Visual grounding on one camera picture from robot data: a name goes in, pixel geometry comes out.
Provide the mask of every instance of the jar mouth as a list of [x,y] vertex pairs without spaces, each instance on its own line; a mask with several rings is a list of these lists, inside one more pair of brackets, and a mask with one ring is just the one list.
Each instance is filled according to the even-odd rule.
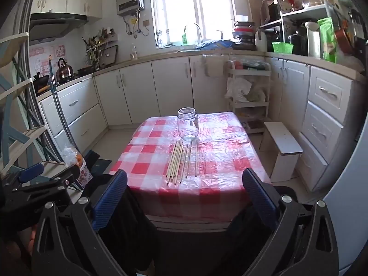
[[193,118],[196,116],[196,110],[194,108],[181,108],[179,111],[178,111],[178,117],[179,118],[186,118],[186,119],[189,119],[189,118]]

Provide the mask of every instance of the drawer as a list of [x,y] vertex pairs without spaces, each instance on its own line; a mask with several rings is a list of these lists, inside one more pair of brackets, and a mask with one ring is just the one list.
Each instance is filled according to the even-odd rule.
[[[67,123],[71,123],[83,113],[98,104],[93,79],[88,79],[69,86],[58,92],[61,108]],[[52,96],[40,102],[51,133],[55,136],[63,126],[56,111]]]
[[299,133],[297,141],[303,149],[303,153],[297,161],[296,170],[303,178],[308,189],[312,191],[328,164],[302,133]]
[[344,127],[310,101],[305,112],[302,133],[330,163]]
[[310,70],[309,100],[344,124],[353,81],[321,68]]
[[[106,127],[100,104],[88,110],[69,125],[70,132],[81,152],[84,152]],[[62,151],[69,143],[64,130],[55,137],[55,141]]]

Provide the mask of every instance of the tablecloth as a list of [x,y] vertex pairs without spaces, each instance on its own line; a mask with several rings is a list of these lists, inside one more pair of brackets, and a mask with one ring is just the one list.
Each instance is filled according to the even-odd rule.
[[249,202],[242,173],[251,167],[270,183],[247,133],[232,112],[198,115],[198,176],[195,151],[188,178],[167,184],[166,171],[175,141],[176,117],[152,117],[133,134],[113,166],[123,169],[128,185],[147,215],[188,220],[230,221]]

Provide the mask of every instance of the green plastic basket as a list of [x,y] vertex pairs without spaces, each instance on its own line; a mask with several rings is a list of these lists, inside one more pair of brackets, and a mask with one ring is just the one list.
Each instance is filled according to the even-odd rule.
[[291,43],[272,43],[275,53],[292,54],[294,45]]

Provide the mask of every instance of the kettle handle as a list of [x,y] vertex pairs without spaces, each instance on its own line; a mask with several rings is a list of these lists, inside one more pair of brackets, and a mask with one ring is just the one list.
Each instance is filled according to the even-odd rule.
[[59,59],[59,61],[57,62],[58,67],[60,67],[60,60],[62,60],[62,61],[63,61],[64,65],[66,64],[66,62],[65,62],[64,58],[60,58],[60,59]]

